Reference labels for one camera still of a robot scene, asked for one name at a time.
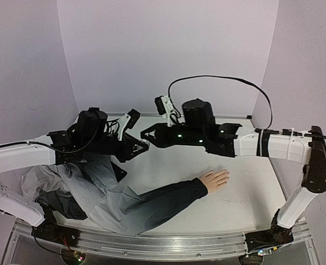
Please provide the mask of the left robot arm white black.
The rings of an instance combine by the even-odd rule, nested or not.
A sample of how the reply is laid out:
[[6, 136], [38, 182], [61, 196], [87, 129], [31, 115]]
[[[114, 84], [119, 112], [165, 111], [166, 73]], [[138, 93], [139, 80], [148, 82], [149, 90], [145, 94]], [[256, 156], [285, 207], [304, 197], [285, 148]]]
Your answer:
[[[86, 152], [115, 156], [127, 162], [149, 149], [149, 144], [129, 135], [140, 113], [132, 109], [116, 120], [99, 108], [90, 107], [79, 113], [67, 129], [52, 131], [30, 140], [0, 144], [0, 174], [33, 166], [61, 165], [83, 158]], [[43, 207], [18, 193], [11, 192], [0, 181], [0, 211], [38, 227], [49, 241], [61, 235], [58, 225], [46, 219]]]

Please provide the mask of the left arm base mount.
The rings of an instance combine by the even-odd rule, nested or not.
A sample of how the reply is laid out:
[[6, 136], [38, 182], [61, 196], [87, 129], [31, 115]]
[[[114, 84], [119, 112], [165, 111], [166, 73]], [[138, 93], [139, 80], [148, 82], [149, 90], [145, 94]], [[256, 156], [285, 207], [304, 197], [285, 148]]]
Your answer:
[[[45, 220], [39, 226], [32, 227], [31, 235], [35, 243], [40, 248], [60, 256], [65, 264], [82, 264], [85, 261], [86, 254], [73, 249], [78, 244], [80, 231], [71, 227], [58, 225], [51, 209], [44, 209], [44, 218]], [[60, 244], [62, 249], [60, 252], [53, 251], [41, 245], [38, 239]]]

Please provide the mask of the clear nail polish bottle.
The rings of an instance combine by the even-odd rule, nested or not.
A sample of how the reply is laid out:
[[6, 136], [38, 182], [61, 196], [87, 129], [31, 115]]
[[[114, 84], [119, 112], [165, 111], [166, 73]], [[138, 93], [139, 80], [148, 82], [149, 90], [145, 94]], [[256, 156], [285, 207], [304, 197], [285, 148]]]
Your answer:
[[147, 140], [142, 140], [142, 143], [144, 143], [146, 146], [150, 147], [150, 143]]

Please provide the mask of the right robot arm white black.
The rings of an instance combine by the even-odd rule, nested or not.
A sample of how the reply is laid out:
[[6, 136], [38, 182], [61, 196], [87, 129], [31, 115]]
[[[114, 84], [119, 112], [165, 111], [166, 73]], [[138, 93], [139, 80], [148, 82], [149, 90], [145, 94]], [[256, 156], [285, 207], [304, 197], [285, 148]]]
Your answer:
[[169, 96], [155, 98], [155, 104], [166, 121], [143, 130], [140, 136], [158, 148], [203, 146], [218, 156], [267, 157], [303, 165], [300, 187], [276, 214], [276, 226], [293, 227], [312, 200], [326, 191], [326, 143], [320, 127], [301, 132], [259, 128], [247, 132], [241, 124], [217, 124], [211, 104], [200, 99], [183, 103], [185, 120], [179, 123]]

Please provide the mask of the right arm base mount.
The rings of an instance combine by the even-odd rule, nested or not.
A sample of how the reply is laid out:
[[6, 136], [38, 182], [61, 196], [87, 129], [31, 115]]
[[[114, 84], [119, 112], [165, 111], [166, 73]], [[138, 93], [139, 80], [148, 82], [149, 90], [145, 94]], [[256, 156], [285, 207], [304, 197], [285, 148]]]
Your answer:
[[273, 250], [275, 247], [278, 248], [293, 242], [292, 229], [281, 227], [277, 223], [279, 212], [280, 209], [275, 213], [269, 229], [248, 232], [245, 235], [247, 254], [258, 253], [264, 250]]

